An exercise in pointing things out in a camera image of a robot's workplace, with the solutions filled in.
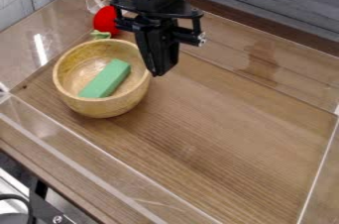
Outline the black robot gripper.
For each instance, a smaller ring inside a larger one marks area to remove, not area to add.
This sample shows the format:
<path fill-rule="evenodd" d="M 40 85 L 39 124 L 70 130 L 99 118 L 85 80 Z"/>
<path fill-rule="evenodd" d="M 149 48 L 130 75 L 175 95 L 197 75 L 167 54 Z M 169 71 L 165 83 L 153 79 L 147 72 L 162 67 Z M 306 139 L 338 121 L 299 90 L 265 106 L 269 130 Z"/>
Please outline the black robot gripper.
<path fill-rule="evenodd" d="M 111 0 L 111 5 L 117 27 L 135 33 L 147 69 L 163 76 L 178 64 L 179 43 L 201 47 L 206 42 L 203 11 L 189 0 Z"/>

